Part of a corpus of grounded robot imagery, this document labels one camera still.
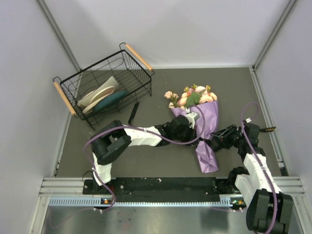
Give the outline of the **pink flower bouquet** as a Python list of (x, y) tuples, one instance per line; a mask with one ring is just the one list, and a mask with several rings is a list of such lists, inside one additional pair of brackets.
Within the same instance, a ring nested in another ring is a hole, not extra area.
[(185, 87), (180, 96), (172, 91), (167, 91), (164, 94), (164, 97), (170, 100), (170, 109), (186, 109), (194, 105), (200, 105), (206, 102), (218, 100), (217, 95), (211, 91), (209, 85), (199, 86), (196, 84), (193, 84), (190, 87)]

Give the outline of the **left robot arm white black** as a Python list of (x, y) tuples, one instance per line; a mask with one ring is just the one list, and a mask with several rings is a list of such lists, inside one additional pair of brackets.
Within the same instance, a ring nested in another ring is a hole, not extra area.
[(149, 128), (135, 128), (114, 120), (91, 139), (94, 188), (106, 193), (111, 186), (112, 163), (131, 146), (163, 147), (173, 142), (195, 142), (197, 113), (178, 115), (172, 121)]

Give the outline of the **black ribbon gold lettering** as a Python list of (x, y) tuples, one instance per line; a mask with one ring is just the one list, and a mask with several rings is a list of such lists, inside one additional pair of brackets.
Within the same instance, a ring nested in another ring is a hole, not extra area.
[[(133, 109), (132, 109), (132, 112), (131, 112), (131, 114), (130, 114), (130, 117), (129, 117), (129, 120), (128, 120), (128, 125), (130, 125), (130, 126), (131, 126), (132, 120), (134, 119), (134, 117), (135, 117), (135, 115), (136, 115), (136, 113), (137, 113), (138, 107), (139, 107), (139, 102), (137, 102), (137, 103), (134, 105), (134, 107), (133, 107)], [(260, 131), (261, 133), (269, 133), (269, 132), (273, 132), (275, 129), (276, 129), (276, 127), (270, 127), (270, 128), (262, 128), (262, 129), (259, 129), (259, 131)]]

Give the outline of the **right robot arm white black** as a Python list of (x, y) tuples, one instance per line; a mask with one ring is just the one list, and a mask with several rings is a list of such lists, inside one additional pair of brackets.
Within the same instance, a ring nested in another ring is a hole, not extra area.
[(211, 139), (206, 141), (214, 152), (238, 149), (244, 165), (230, 171), (227, 187), (233, 193), (242, 194), (247, 208), (247, 228), (255, 233), (286, 234), (290, 227), (293, 199), (275, 183), (264, 150), (258, 146), (259, 134), (274, 130), (245, 121), (241, 127), (233, 124), (211, 133)]

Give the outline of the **purple wrapping paper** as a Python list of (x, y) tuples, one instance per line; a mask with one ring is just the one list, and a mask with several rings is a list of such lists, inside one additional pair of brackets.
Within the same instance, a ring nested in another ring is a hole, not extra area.
[(175, 116), (187, 115), (189, 113), (198, 113), (199, 118), (195, 121), (196, 135), (201, 137), (195, 149), (198, 163), (202, 173), (213, 173), (218, 171), (218, 164), (215, 153), (211, 147), (204, 141), (211, 139), (211, 133), (217, 131), (218, 128), (218, 102), (206, 102), (190, 109), (173, 108), (172, 112)]

